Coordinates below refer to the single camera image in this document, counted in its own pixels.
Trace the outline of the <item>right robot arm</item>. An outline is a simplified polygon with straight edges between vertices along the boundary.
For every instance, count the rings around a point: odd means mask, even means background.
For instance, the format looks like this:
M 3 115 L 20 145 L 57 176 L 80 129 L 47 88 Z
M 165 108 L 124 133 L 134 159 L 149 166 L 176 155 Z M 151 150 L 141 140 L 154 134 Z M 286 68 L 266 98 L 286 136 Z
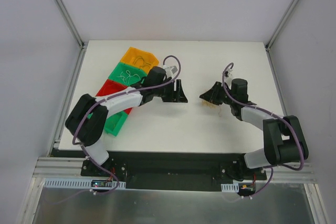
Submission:
M 275 166 L 295 171 L 303 169 L 309 150 L 299 119 L 293 115 L 280 117 L 252 103 L 247 80 L 237 78 L 230 84 L 215 82 L 199 98 L 212 105 L 229 105 L 235 118 L 262 131 L 263 147 L 241 154 L 238 160 L 225 168 L 228 177 L 242 181 L 250 178 L 257 169 Z

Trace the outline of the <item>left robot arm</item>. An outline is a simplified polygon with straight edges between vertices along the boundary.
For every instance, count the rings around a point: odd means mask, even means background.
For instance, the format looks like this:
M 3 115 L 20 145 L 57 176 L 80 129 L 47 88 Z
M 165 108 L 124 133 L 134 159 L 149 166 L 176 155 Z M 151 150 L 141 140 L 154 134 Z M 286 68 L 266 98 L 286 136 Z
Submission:
M 178 79 L 180 72 L 181 68 L 177 66 L 153 67 L 147 76 L 122 91 L 100 97 L 89 94 L 80 97 L 68 115 L 65 127 L 72 135 L 72 144 L 80 146 L 93 163 L 94 172 L 99 176 L 114 176 L 102 142 L 109 117 L 145 105 L 156 97 L 168 103 L 188 102 Z

